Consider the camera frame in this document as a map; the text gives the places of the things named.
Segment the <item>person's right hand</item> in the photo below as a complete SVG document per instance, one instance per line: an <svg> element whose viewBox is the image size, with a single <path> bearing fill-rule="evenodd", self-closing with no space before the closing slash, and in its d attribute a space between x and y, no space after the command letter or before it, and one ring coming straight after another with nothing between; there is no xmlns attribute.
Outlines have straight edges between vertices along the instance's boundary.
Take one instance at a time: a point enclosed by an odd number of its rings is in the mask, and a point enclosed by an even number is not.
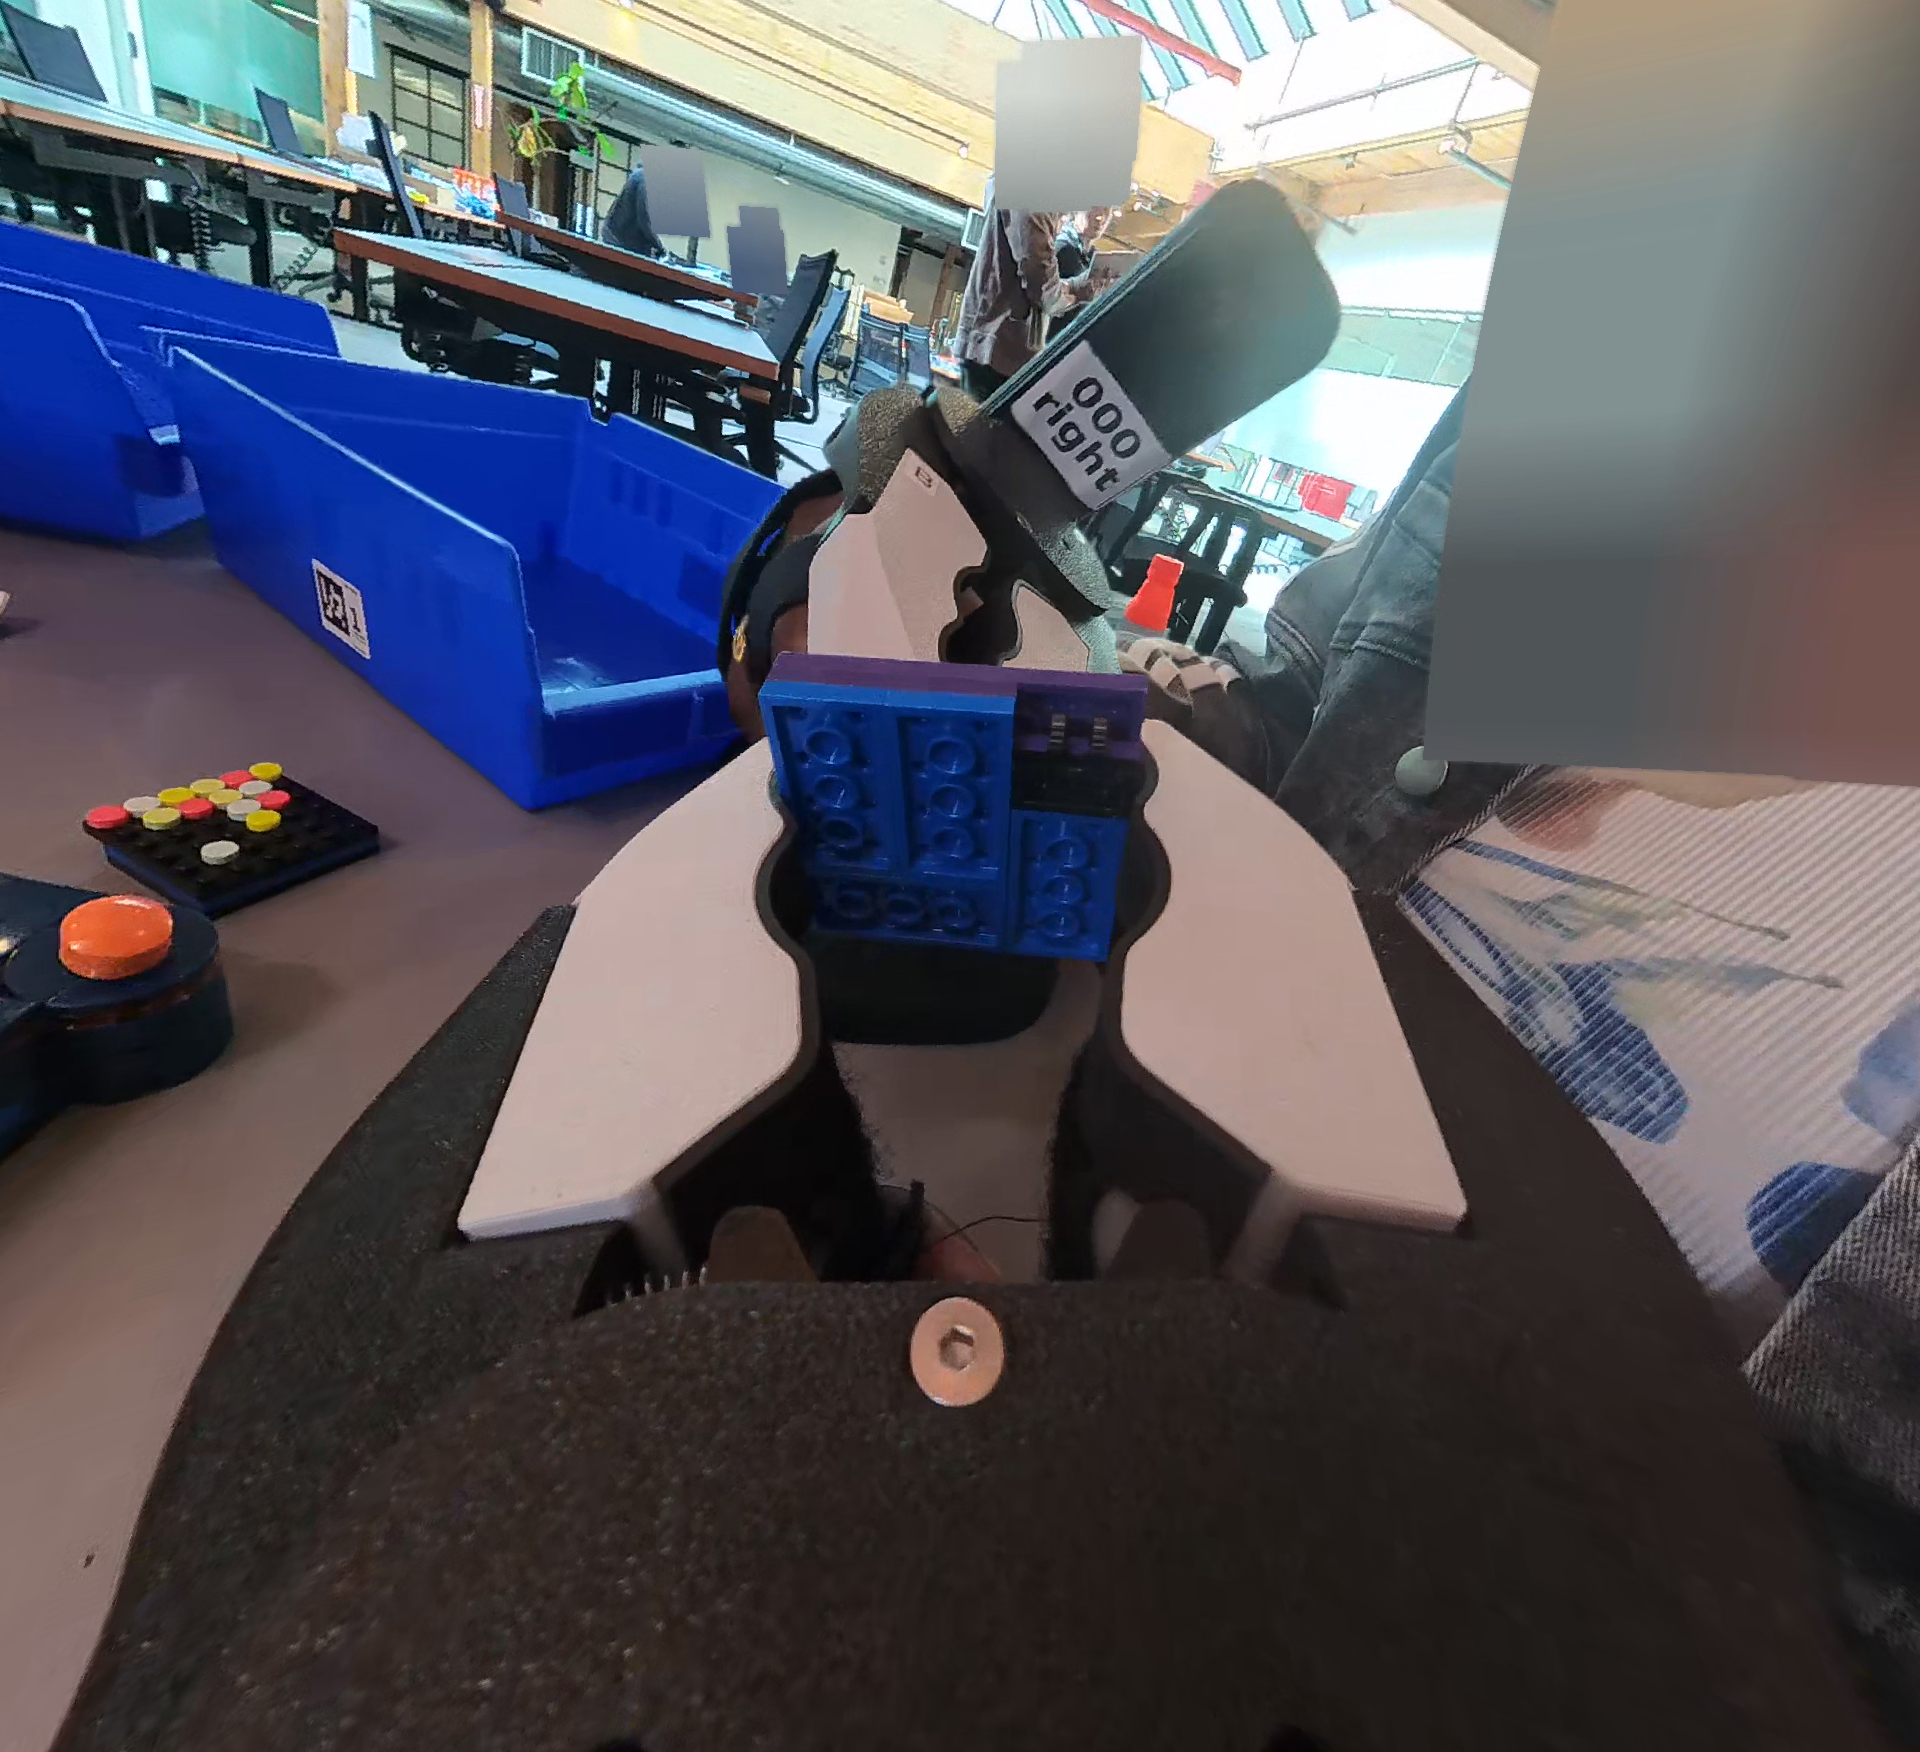
<svg viewBox="0 0 1920 1752"><path fill-rule="evenodd" d="M840 508L833 476L803 481L781 495L727 568L716 667L743 747L765 736L759 694L774 661L807 650L809 574Z"/></svg>

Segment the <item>blue and purple brick assembly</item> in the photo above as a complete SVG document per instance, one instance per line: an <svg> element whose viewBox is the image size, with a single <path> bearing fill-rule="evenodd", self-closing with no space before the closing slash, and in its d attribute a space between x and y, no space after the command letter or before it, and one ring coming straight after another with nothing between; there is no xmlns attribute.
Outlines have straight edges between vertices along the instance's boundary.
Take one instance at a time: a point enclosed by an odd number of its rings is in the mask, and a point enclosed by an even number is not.
<svg viewBox="0 0 1920 1752"><path fill-rule="evenodd" d="M1128 816L1004 804L984 775L983 715L785 711L765 733L820 932L1107 956L1140 804Z"/></svg>

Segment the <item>grey denim jacket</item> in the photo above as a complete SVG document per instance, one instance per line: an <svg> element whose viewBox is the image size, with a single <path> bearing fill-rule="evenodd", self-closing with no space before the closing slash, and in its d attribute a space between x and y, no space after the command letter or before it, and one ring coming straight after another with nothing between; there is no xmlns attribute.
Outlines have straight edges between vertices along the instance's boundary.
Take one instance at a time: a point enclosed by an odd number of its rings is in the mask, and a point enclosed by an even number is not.
<svg viewBox="0 0 1920 1752"><path fill-rule="evenodd" d="M1811 1268L1744 1366L1830 1559L1863 1684L1918 1744L1918 1148Z"/></svg>

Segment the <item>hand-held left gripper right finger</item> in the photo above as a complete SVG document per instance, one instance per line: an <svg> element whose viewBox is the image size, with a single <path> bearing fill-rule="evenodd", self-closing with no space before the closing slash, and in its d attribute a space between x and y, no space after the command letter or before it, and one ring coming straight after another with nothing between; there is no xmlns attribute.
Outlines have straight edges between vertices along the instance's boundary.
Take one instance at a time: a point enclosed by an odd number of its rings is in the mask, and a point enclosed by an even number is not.
<svg viewBox="0 0 1920 1752"><path fill-rule="evenodd" d="M1455 1234L1467 1194L1347 878L1183 733L1142 740L1146 915L1101 1035L1226 1175L1218 1272L1271 1282L1309 1218Z"/></svg>

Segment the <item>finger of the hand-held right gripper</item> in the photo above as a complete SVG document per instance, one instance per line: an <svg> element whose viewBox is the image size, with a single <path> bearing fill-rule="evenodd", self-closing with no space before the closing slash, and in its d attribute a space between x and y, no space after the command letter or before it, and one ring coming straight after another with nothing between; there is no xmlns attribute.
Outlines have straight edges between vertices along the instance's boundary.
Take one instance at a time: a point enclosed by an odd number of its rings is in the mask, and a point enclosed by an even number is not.
<svg viewBox="0 0 1920 1752"><path fill-rule="evenodd" d="M952 567L947 661L1087 673L1091 602L1045 544L991 541Z"/></svg>
<svg viewBox="0 0 1920 1752"><path fill-rule="evenodd" d="M840 517L809 567L807 652L940 661L962 617L958 588L986 542L925 459L900 459L871 508Z"/></svg>

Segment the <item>white and blue printed shirt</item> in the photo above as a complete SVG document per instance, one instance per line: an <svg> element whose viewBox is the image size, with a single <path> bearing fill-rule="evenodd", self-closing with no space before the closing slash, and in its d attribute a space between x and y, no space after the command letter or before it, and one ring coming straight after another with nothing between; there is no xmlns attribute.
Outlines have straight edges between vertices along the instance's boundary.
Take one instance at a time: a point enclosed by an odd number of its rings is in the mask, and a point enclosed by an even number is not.
<svg viewBox="0 0 1920 1752"><path fill-rule="evenodd" d="M1666 1225L1741 1353L1918 1119L1918 794L1578 772L1400 895Z"/></svg>

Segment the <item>purple brick plate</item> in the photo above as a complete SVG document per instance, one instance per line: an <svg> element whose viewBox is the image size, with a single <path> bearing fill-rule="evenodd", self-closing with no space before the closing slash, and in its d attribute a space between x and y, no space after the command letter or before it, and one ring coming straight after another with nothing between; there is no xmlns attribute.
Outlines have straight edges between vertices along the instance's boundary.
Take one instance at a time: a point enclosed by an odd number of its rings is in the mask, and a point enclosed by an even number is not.
<svg viewBox="0 0 1920 1752"><path fill-rule="evenodd" d="M1143 797L1146 686L1120 675L787 654L760 686L762 721L826 710L983 715L986 779L1004 804L1130 816Z"/></svg>

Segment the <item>wooden table with black legs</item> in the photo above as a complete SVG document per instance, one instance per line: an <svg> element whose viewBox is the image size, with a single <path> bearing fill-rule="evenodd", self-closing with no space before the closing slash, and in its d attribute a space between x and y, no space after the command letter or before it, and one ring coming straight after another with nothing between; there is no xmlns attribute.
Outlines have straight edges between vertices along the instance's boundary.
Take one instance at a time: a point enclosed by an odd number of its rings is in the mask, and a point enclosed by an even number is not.
<svg viewBox="0 0 1920 1752"><path fill-rule="evenodd" d="M238 248L254 285L274 289L282 221L321 247L355 199L355 182L221 133L117 112L23 79L2 81L2 203L23 226L61 226L102 251L213 271Z"/></svg>
<svg viewBox="0 0 1920 1752"><path fill-rule="evenodd" d="M550 370L553 390L590 397L608 370L607 415L660 423L684 408L703 449L724 454L722 373L757 387L738 419L744 461L774 476L781 449L773 387L779 361L748 324L692 305L650 298L506 251L337 229L332 248L393 276L406 355L435 373L527 387Z"/></svg>

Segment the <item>black plate with coloured studs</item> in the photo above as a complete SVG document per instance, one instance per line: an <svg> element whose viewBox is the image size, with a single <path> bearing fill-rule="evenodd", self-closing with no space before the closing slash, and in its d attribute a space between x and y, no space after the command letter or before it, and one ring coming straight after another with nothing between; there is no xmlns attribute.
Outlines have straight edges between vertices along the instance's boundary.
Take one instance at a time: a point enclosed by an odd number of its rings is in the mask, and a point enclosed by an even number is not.
<svg viewBox="0 0 1920 1752"><path fill-rule="evenodd" d="M274 760L94 804L80 828L108 868L208 920L381 851L369 818L290 779Z"/></svg>

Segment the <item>person's right forearm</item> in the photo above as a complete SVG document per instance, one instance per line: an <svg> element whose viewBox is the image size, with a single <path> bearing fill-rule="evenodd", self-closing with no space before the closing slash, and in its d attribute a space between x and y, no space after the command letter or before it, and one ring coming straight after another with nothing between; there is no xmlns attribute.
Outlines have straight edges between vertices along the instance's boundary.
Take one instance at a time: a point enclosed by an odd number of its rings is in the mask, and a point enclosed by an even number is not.
<svg viewBox="0 0 1920 1752"><path fill-rule="evenodd" d="M1202 655L1123 627L1120 661L1147 710L1279 804L1358 875L1363 860L1424 860L1532 770L1445 760L1427 742L1437 564L1467 415L1459 387L1401 484L1355 539L1275 596L1263 650Z"/></svg>

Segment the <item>green hanging plant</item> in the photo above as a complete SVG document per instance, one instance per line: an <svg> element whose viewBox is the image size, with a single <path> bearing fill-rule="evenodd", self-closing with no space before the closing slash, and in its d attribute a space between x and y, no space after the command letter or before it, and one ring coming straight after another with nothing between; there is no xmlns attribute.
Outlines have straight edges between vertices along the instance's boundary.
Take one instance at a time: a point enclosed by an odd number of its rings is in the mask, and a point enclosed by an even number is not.
<svg viewBox="0 0 1920 1752"><path fill-rule="evenodd" d="M527 118L512 133L512 151L528 164L553 157L594 164L608 148L588 105L588 64L574 57L546 85L540 102L531 102Z"/></svg>

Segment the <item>dark blue toy console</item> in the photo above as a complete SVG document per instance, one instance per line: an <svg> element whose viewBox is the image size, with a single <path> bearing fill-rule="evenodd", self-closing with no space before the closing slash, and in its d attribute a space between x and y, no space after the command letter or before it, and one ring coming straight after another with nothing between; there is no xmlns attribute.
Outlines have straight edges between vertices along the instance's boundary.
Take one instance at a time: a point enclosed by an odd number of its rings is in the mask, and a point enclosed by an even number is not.
<svg viewBox="0 0 1920 1752"><path fill-rule="evenodd" d="M154 898L2 875L2 1151L174 1088L232 1041L216 928Z"/></svg>

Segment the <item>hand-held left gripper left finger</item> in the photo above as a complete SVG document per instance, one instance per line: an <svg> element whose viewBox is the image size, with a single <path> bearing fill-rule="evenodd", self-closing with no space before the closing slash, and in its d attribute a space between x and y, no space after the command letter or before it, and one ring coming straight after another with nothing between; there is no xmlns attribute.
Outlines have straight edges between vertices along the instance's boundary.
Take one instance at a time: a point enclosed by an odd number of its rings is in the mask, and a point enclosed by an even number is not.
<svg viewBox="0 0 1920 1752"><path fill-rule="evenodd" d="M468 1242L612 1222L655 1271L705 1258L681 1186L818 1057L781 932L773 750L746 747L583 889L458 1227Z"/></svg>

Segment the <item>blue plastic bin with tag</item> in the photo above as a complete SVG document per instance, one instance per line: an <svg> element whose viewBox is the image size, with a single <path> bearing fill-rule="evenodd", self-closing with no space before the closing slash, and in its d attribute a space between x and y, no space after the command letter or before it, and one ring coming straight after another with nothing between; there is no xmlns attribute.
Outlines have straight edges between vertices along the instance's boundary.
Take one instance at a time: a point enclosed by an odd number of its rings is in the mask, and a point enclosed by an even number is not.
<svg viewBox="0 0 1920 1752"><path fill-rule="evenodd" d="M186 335L221 567L514 804L703 768L731 557L781 487L573 396Z"/></svg>

